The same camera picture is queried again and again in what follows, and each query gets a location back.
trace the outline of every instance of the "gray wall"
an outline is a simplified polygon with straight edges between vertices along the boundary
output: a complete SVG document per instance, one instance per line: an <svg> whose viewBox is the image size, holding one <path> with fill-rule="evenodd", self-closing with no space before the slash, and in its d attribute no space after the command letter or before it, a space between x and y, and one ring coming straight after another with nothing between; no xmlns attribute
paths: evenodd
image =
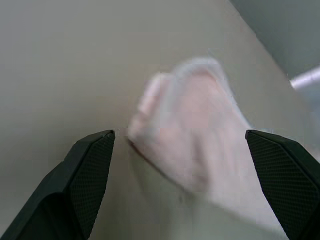
<svg viewBox="0 0 320 240"><path fill-rule="evenodd" d="M281 239L184 193L127 145L148 78L208 49L255 126L312 142L308 110L225 0L0 1L0 234L76 140L115 129L91 239Z"/></svg>
<svg viewBox="0 0 320 240"><path fill-rule="evenodd" d="M320 63L319 0L230 0L289 78Z"/></svg>

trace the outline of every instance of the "beige wall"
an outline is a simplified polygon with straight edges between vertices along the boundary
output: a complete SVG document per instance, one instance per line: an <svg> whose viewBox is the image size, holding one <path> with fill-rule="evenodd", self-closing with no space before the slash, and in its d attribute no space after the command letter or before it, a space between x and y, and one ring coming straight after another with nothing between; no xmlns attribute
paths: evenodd
<svg viewBox="0 0 320 240"><path fill-rule="evenodd" d="M311 142L303 104L225 0L2 0L0 234L76 140L115 129L91 239L276 239L183 193L124 141L148 78L208 49L255 126Z"/></svg>

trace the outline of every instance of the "beige surface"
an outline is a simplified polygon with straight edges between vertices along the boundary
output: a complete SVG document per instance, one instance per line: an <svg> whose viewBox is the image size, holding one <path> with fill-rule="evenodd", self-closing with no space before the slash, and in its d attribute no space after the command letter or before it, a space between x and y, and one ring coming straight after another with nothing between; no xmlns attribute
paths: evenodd
<svg viewBox="0 0 320 240"><path fill-rule="evenodd" d="M229 2L2 0L0 33L0 234L77 139L116 129L91 239L276 239L182 193L124 142L147 79L208 49L254 125L311 139L304 106Z"/></svg>

